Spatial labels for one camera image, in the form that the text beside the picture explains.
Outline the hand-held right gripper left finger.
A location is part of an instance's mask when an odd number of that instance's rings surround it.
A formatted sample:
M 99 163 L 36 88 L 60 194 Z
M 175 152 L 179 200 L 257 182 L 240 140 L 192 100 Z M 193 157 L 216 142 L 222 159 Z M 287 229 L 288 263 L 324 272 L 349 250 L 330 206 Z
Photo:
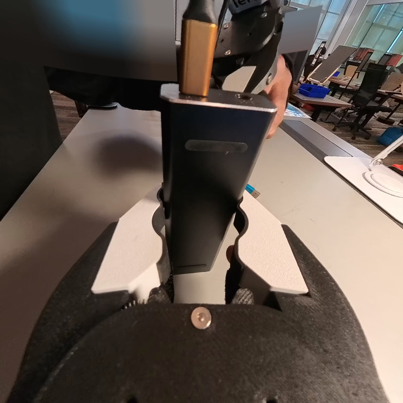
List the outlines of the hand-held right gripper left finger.
M 174 301 L 161 193 L 155 187 L 119 219 L 92 285 L 94 294 L 127 291 L 136 303 L 145 303 L 154 288 L 162 287 Z

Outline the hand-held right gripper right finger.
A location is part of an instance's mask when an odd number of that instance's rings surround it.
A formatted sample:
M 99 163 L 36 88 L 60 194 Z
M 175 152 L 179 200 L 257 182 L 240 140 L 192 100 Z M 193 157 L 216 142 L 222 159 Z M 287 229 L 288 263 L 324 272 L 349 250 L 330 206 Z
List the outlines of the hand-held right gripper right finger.
M 274 292 L 306 295 L 305 283 L 280 221 L 258 200 L 243 198 L 234 218 L 226 304 L 266 305 Z

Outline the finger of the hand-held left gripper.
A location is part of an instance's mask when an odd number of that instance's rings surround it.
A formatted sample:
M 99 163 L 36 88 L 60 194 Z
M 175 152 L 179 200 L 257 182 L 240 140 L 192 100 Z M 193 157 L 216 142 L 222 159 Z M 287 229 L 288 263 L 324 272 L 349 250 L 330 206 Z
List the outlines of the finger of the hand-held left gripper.
M 256 66 L 243 66 L 239 68 L 225 78 L 221 89 L 229 92 L 253 92 L 252 90 L 245 90 L 245 88 L 255 69 Z

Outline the black long USB hub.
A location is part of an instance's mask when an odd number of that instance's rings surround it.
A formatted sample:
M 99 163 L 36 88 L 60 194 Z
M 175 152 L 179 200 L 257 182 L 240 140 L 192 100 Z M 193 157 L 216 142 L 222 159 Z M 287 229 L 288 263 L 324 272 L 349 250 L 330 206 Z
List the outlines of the black long USB hub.
M 160 89 L 165 237 L 174 275 L 210 271 L 277 107 L 260 94 Z

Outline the person's left forearm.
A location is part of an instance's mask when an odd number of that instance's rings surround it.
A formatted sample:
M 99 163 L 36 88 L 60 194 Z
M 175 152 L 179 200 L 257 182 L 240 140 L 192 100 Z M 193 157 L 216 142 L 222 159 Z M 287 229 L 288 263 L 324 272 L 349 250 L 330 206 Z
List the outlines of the person's left forearm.
M 284 58 L 285 65 L 290 72 L 290 85 L 289 85 L 289 96 L 295 93 L 295 84 L 294 84 L 294 78 L 295 78 L 295 71 L 294 71 L 294 61 L 293 58 L 290 57 L 288 53 L 283 53 L 282 57 Z

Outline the person's left hand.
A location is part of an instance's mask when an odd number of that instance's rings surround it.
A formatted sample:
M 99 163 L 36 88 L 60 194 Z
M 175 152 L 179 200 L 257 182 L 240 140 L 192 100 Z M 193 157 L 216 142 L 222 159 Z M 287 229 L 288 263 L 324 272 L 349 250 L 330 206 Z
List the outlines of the person's left hand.
M 279 125 L 282 123 L 284 113 L 289 101 L 290 72 L 288 71 L 284 58 L 280 54 L 277 61 L 276 75 L 271 83 L 264 89 L 267 98 L 277 107 L 273 122 L 268 129 L 266 138 L 272 138 Z

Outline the printed paper sheet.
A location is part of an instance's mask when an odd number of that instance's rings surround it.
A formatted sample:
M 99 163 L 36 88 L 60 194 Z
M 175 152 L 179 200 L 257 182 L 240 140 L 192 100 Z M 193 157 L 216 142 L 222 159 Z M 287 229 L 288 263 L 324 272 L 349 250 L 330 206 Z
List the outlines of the printed paper sheet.
M 296 106 L 294 106 L 291 103 L 287 104 L 285 113 L 284 113 L 284 119 L 288 119 L 288 118 L 307 118 L 307 119 L 311 119 L 311 117 L 306 114 L 304 111 L 300 110 L 299 108 L 297 108 Z

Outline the blue plastic bin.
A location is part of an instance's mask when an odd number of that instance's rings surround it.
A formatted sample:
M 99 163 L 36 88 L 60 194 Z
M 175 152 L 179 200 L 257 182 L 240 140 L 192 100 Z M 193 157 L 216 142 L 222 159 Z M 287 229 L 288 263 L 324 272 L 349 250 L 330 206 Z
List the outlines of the blue plastic bin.
M 308 98 L 324 99 L 330 92 L 330 88 L 310 83 L 302 83 L 298 93 Z

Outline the grey board stand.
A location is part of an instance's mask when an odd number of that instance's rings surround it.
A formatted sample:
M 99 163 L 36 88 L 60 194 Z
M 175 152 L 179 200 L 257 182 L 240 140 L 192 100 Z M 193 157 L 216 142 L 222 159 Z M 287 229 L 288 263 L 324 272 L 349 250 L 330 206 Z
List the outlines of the grey board stand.
M 306 78 L 306 83 L 324 85 L 338 68 L 356 52 L 357 48 L 339 45 L 319 66 Z

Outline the document stand with instruction sheet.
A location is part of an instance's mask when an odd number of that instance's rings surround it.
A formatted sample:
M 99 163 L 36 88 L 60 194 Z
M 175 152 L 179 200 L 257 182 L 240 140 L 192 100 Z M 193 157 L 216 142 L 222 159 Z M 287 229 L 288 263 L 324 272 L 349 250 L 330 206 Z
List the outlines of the document stand with instruction sheet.
M 387 215 L 403 223 L 402 176 L 383 160 L 403 143 L 402 137 L 374 158 L 327 156 L 324 162 Z

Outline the black office chair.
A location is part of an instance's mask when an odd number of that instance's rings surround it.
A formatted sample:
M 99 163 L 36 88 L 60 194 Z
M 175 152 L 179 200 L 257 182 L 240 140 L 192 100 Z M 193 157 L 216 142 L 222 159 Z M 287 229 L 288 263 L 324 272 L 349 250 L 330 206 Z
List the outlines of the black office chair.
M 378 112 L 387 112 L 388 107 L 383 106 L 385 100 L 377 103 L 374 99 L 377 96 L 378 89 L 385 80 L 386 66 L 370 63 L 367 67 L 364 78 L 359 89 L 351 98 L 351 102 L 343 111 L 342 116 L 337 124 L 334 125 L 332 131 L 335 132 L 340 127 L 350 127 L 352 131 L 351 139 L 356 139 L 358 131 L 366 134 L 365 139 L 369 140 L 371 133 L 365 129 L 369 120 Z M 354 121 L 342 122 L 347 113 L 352 111 L 357 114 Z

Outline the blue bag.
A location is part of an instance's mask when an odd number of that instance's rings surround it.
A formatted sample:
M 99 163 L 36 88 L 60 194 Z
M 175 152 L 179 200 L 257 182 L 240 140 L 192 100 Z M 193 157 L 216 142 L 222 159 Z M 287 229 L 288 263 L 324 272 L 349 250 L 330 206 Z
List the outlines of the blue bag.
M 388 147 L 403 135 L 403 127 L 389 127 L 376 140 L 377 143 Z

